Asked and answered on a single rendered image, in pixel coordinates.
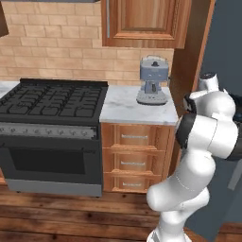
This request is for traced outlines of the wooden drawer front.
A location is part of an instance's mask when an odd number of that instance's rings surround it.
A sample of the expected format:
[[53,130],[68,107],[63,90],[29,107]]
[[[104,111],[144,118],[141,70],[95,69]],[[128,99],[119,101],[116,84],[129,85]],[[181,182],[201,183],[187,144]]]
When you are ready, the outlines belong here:
[[[123,186],[122,182],[126,183],[141,183],[141,187],[129,187]],[[119,177],[114,179],[114,186],[118,189],[126,189],[126,190],[136,190],[142,191],[147,190],[153,184],[153,180],[141,177]]]
[[[146,164],[145,164],[145,166],[122,165],[122,164],[120,164],[120,161],[146,163]],[[141,153],[116,154],[114,167],[116,169],[120,169],[120,170],[145,172],[145,171],[151,171],[155,162],[156,162],[155,157],[151,156],[151,155],[144,155]]]
[[[147,135],[147,139],[121,138],[121,134]],[[155,141],[155,128],[147,125],[117,125],[116,143],[124,146],[153,146]]]

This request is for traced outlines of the wooden drawer cabinet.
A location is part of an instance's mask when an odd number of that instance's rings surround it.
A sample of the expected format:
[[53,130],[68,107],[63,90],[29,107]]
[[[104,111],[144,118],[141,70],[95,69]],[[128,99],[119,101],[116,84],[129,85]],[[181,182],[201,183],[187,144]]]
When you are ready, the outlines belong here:
[[[141,177],[153,180],[153,184],[165,180],[168,176],[174,146],[173,126],[147,125],[155,128],[155,141],[153,146],[124,146],[116,143],[117,125],[141,124],[114,124],[102,123],[102,163],[103,163],[103,190],[105,192],[145,193],[147,190],[136,191],[118,189],[114,186],[114,179],[119,177]],[[114,167],[116,154],[141,153],[155,157],[156,162],[151,171],[138,172],[120,170]]]

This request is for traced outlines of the blue-grey coffee machine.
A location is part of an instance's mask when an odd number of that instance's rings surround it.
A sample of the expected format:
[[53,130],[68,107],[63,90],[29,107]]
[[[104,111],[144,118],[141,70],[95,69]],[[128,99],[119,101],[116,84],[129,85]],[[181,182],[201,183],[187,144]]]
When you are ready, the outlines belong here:
[[161,83],[168,80],[168,61],[148,55],[140,60],[140,79],[143,81],[136,101],[142,105],[159,106],[167,102]]

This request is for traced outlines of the black gas stove with oven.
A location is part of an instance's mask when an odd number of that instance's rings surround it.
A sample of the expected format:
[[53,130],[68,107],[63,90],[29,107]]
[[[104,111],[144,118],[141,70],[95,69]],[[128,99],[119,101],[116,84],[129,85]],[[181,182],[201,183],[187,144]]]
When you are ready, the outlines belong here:
[[100,197],[106,81],[22,78],[0,97],[0,169],[9,190]]

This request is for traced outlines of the tall wooden side panel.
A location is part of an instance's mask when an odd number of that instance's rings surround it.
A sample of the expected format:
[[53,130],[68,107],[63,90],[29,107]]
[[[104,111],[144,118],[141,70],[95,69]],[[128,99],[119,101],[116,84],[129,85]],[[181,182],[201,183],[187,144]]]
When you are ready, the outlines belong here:
[[185,114],[183,97],[197,90],[199,72],[216,0],[192,0],[184,49],[176,49],[171,70],[170,92],[178,117]]

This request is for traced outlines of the dark grey-blue fridge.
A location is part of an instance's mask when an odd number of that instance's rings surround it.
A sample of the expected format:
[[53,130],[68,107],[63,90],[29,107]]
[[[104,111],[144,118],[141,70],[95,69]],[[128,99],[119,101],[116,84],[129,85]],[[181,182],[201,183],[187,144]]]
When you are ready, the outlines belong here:
[[[242,0],[216,0],[201,71],[217,73],[221,90],[242,96]],[[242,223],[242,176],[234,190],[228,188],[237,162],[216,159],[210,201],[186,220],[187,228],[209,242],[216,242],[224,222]]]

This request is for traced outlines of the wooden wall cupboard door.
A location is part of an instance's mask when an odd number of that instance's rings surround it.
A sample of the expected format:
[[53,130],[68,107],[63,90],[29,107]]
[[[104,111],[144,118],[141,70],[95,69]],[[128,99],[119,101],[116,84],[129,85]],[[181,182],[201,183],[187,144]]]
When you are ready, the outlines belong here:
[[102,45],[184,48],[192,0],[101,0]]

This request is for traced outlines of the dark wooden wall cupboard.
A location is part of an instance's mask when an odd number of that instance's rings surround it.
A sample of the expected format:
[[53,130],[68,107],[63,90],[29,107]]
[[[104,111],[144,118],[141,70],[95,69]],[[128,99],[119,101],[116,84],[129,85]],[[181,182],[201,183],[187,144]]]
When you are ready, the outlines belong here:
[[6,22],[5,14],[2,4],[0,2],[0,38],[9,34],[8,25]]

